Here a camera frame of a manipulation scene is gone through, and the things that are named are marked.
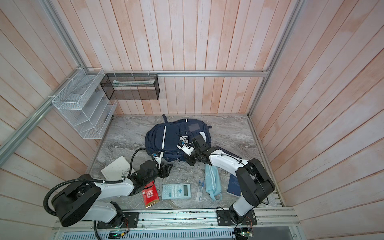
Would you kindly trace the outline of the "navy blue student backpack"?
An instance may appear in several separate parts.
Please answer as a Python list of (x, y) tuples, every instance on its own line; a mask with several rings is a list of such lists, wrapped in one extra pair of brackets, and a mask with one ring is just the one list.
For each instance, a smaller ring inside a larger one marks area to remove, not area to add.
[(162, 115), (164, 122), (155, 125), (145, 136), (145, 148), (150, 154), (163, 153), (162, 159), (167, 162), (182, 161), (185, 159), (185, 152), (178, 148), (182, 140), (189, 142), (192, 138), (203, 133), (207, 144), (212, 142), (208, 126), (205, 122), (197, 119), (181, 119), (169, 122), (166, 115)]

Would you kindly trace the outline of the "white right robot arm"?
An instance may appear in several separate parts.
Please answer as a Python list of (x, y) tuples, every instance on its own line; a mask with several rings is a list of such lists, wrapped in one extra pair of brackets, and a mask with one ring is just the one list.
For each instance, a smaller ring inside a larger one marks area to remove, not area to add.
[(268, 196), (276, 189), (266, 169), (256, 158), (243, 160), (219, 147), (212, 147), (201, 135), (188, 142), (180, 140), (178, 148), (186, 154), (190, 166), (201, 162), (237, 177), (242, 195), (228, 210), (217, 211), (220, 226), (243, 223), (249, 214), (254, 214), (253, 209), (268, 200)]

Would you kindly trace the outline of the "navy notebook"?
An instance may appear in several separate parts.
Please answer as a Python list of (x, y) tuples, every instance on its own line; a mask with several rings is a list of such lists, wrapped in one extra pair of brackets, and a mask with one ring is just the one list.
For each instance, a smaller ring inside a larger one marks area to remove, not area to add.
[(232, 174), (230, 175), (227, 193), (236, 197), (240, 197), (242, 195), (238, 178)]

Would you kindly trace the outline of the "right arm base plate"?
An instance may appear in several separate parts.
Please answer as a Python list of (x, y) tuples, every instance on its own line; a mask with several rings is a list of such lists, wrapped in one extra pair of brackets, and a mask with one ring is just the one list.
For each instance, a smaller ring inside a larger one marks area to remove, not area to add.
[(238, 216), (235, 211), (216, 209), (217, 222), (219, 226), (256, 226), (257, 219), (254, 210), (248, 211), (244, 216)]

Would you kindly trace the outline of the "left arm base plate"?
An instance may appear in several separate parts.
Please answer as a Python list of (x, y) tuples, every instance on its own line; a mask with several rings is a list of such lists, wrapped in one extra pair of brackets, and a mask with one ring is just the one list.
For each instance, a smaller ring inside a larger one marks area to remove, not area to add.
[(117, 214), (108, 223), (98, 222), (97, 229), (135, 229), (138, 225), (139, 215), (139, 212)]

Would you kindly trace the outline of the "white hardcover book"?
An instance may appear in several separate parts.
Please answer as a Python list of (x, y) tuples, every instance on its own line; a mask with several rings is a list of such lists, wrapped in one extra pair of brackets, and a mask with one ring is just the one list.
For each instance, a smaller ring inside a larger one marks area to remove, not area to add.
[(115, 161), (107, 165), (101, 170), (101, 173), (106, 180), (115, 181), (120, 180), (122, 176), (127, 176), (130, 170), (130, 164), (127, 159), (120, 156)]

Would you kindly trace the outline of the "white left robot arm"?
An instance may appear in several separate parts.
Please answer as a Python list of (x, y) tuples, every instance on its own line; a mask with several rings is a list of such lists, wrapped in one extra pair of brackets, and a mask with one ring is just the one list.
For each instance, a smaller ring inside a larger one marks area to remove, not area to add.
[(48, 191), (43, 200), (45, 211), (58, 217), (63, 227), (80, 221), (103, 222), (113, 228), (120, 227), (125, 215), (115, 202), (103, 203), (103, 199), (134, 196), (141, 193), (156, 178), (169, 176), (171, 164), (159, 157), (151, 157), (136, 172), (129, 172), (119, 180), (99, 180), (89, 174), (64, 181)]

